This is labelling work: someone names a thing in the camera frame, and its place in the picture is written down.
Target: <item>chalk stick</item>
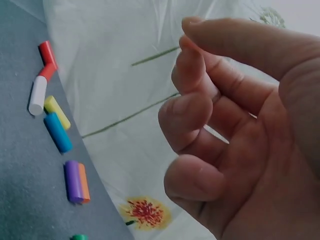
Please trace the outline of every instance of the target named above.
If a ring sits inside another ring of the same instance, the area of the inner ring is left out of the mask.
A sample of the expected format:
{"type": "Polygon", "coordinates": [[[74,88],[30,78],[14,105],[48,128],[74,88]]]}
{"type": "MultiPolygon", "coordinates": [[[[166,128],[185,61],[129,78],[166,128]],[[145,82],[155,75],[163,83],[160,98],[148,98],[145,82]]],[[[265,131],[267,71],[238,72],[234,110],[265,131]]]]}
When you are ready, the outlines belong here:
{"type": "Polygon", "coordinates": [[[72,237],[72,240],[88,240],[88,237],[86,235],[79,234],[79,235],[74,235],[72,237]]]}
{"type": "Polygon", "coordinates": [[[50,82],[52,76],[55,74],[56,68],[53,63],[49,63],[44,66],[44,68],[39,73],[39,76],[45,77],[47,83],[50,82]]]}
{"type": "Polygon", "coordinates": [[[77,161],[69,160],[64,164],[68,199],[70,202],[80,204],[84,201],[79,164],[77,161]]]}
{"type": "Polygon", "coordinates": [[[86,168],[85,165],[82,163],[79,163],[79,175],[81,180],[81,187],[82,187],[82,193],[83,193],[83,204],[87,204],[90,202],[90,193],[89,193],[89,187],[87,182],[87,175],[86,175],[86,168]]]}
{"type": "Polygon", "coordinates": [[[61,153],[69,152],[73,146],[67,132],[64,130],[64,127],[58,118],[58,115],[55,112],[48,114],[44,118],[44,123],[59,151],[61,153]]]}
{"type": "Polygon", "coordinates": [[[44,60],[45,65],[53,64],[55,70],[57,70],[58,69],[58,65],[57,65],[56,58],[55,58],[55,55],[54,55],[54,51],[53,51],[53,49],[51,47],[50,42],[49,41],[44,41],[43,43],[41,43],[39,45],[39,49],[40,49],[40,52],[41,52],[41,55],[42,55],[42,58],[44,60]]]}
{"type": "Polygon", "coordinates": [[[62,111],[54,96],[48,96],[44,101],[44,108],[48,113],[56,113],[64,130],[68,130],[71,126],[70,121],[62,111]]]}
{"type": "Polygon", "coordinates": [[[44,76],[37,76],[33,82],[28,110],[33,116],[38,116],[44,111],[47,91],[47,80],[44,76]]]}

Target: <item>gray table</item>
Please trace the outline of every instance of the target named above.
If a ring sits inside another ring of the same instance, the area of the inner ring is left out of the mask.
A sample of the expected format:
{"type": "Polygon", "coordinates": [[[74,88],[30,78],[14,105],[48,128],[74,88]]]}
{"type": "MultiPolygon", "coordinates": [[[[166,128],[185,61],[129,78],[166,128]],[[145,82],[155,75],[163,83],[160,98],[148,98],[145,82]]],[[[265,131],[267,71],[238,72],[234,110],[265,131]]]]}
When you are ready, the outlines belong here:
{"type": "Polygon", "coordinates": [[[48,39],[41,0],[0,0],[0,240],[131,240],[94,168],[72,118],[59,76],[48,84],[71,121],[73,150],[61,155],[43,119],[27,107],[48,39]],[[84,163],[91,202],[67,200],[63,165],[84,163]]]}

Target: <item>white cloth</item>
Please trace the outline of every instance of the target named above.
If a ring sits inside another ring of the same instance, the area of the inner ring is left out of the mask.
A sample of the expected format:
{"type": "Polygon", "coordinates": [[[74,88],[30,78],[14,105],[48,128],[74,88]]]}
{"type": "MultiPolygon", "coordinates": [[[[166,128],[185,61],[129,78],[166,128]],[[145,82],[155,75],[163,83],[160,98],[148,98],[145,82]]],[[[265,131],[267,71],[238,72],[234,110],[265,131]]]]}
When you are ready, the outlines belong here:
{"type": "MultiPolygon", "coordinates": [[[[252,11],[258,12],[259,5],[251,0],[43,2],[59,76],[83,136],[177,92],[171,70],[178,50],[138,66],[131,64],[177,46],[183,17],[259,19],[252,11]]],[[[261,1],[265,7],[274,3],[277,1],[261,1]]],[[[281,14],[286,12],[283,5],[281,14]]],[[[288,9],[287,13],[292,12],[291,6],[288,9]]],[[[233,63],[247,74],[274,81],[249,66],[233,63]]],[[[163,230],[143,231],[130,225],[137,240],[211,240],[209,231],[164,193],[163,177],[176,155],[158,124],[160,106],[86,137],[84,143],[117,208],[127,204],[127,198],[139,196],[149,196],[169,208],[172,222],[163,230]]]]}

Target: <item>blue chalk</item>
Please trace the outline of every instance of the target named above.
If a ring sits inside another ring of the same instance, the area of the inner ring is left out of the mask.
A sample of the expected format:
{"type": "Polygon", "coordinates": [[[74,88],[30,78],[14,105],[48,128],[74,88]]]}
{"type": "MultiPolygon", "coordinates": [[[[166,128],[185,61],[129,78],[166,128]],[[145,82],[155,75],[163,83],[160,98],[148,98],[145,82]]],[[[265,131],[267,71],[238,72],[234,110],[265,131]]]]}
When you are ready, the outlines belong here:
{"type": "Polygon", "coordinates": [[[72,143],[55,112],[44,118],[44,124],[61,153],[66,153],[72,149],[72,143]]]}

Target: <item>finger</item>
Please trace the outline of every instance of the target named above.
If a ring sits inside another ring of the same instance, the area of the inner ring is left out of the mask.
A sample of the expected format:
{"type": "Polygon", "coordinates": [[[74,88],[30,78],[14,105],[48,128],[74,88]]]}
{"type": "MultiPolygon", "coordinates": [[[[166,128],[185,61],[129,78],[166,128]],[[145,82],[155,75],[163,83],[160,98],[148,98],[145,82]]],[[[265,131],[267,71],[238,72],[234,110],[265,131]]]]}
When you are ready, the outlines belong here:
{"type": "Polygon", "coordinates": [[[198,54],[201,54],[204,59],[207,76],[221,94],[255,116],[259,114],[268,96],[277,90],[275,84],[244,75],[224,58],[200,49],[185,35],[180,39],[180,46],[182,52],[184,49],[194,49],[198,54]]]}
{"type": "Polygon", "coordinates": [[[213,103],[213,112],[207,124],[230,140],[233,134],[253,117],[233,101],[220,95],[205,68],[204,58],[197,50],[183,49],[172,72],[172,82],[182,95],[200,92],[209,96],[213,103]]]}
{"type": "Polygon", "coordinates": [[[181,51],[176,59],[171,79],[176,89],[182,95],[201,92],[213,98],[219,92],[206,73],[203,56],[193,48],[181,51]]]}
{"type": "Polygon", "coordinates": [[[279,81],[295,66],[320,54],[314,47],[318,37],[249,20],[187,17],[182,28],[201,49],[250,65],[279,81]]]}
{"type": "Polygon", "coordinates": [[[214,201],[224,192],[224,175],[192,155],[178,157],[164,177],[167,196],[197,220],[203,202],[214,201]]]}
{"type": "Polygon", "coordinates": [[[177,154],[217,163],[227,144],[203,128],[212,108],[211,99],[199,93],[170,99],[161,107],[158,114],[161,130],[177,154]]]}

